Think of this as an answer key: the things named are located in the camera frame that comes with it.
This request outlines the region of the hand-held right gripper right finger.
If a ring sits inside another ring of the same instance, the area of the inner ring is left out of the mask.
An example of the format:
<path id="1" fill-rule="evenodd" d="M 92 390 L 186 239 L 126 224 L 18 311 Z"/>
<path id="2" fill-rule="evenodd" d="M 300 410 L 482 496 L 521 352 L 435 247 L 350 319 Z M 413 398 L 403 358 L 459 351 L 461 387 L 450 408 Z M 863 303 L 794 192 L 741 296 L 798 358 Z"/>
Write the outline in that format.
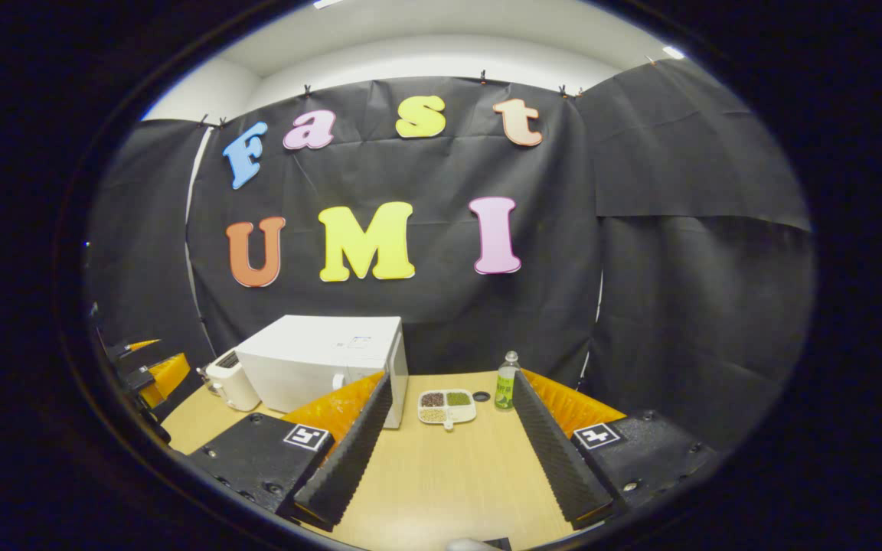
<path id="1" fill-rule="evenodd" d="M 651 505 L 703 474 L 720 451 L 660 412 L 620 412 L 519 370 L 515 411 L 564 519 L 575 530 Z"/>

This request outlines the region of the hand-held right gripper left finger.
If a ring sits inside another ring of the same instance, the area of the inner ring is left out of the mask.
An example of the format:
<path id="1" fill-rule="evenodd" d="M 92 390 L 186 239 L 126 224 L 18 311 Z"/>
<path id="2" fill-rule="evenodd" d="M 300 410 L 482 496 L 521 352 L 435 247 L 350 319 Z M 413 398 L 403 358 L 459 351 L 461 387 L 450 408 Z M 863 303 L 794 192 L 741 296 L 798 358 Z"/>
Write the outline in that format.
<path id="1" fill-rule="evenodd" d="M 189 454 L 211 484 L 332 530 L 347 510 L 393 405 L 389 374 L 350 383 L 283 419 L 252 412 Z"/>

